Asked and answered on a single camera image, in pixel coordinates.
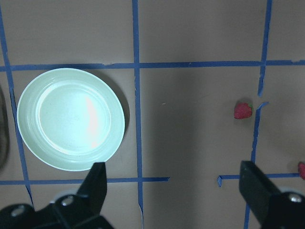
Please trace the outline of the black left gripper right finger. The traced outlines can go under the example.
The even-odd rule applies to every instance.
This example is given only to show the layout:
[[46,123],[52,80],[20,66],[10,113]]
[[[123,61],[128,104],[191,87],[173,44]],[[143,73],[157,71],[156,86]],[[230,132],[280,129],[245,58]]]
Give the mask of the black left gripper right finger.
[[264,222],[269,213],[272,196],[281,191],[252,161],[240,164],[239,191],[259,222]]

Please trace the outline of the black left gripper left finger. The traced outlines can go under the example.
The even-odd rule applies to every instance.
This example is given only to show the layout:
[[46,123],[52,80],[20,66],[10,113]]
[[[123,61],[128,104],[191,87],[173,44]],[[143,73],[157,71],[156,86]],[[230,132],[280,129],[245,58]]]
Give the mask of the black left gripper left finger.
[[92,165],[76,196],[82,198],[94,214],[100,214],[106,198],[106,166],[104,162]]

